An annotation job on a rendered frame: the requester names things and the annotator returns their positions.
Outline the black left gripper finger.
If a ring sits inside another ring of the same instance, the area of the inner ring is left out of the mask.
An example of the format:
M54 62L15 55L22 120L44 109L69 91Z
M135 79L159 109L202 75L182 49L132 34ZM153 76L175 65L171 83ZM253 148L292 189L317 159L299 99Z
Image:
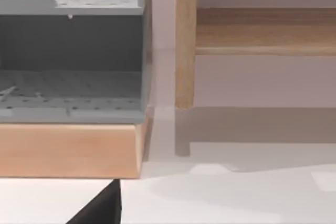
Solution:
M121 224L120 180L114 179L66 224Z

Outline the pale wooden drawer front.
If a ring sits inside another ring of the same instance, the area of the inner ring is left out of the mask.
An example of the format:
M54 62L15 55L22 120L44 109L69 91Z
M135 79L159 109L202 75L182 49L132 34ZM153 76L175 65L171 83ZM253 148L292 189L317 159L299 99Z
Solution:
M0 177L138 178L147 124L0 124Z

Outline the wooden open shelf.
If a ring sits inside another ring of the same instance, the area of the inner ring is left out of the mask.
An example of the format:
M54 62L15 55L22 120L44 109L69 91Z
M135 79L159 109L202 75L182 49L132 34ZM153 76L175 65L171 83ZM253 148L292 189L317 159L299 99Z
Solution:
M190 109L197 56L336 57L333 7L199 7L176 0L175 105Z

